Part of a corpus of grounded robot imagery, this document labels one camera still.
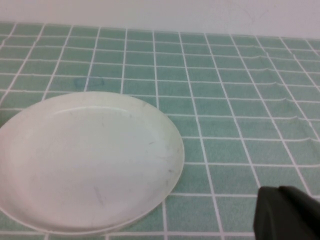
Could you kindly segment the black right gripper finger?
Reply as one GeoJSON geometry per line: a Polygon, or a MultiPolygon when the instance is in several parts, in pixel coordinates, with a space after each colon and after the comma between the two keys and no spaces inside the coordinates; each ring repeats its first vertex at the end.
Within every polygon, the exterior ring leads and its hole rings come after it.
{"type": "Polygon", "coordinates": [[[262,186],[253,231],[256,240],[318,240],[320,203],[293,186],[262,186]]]}

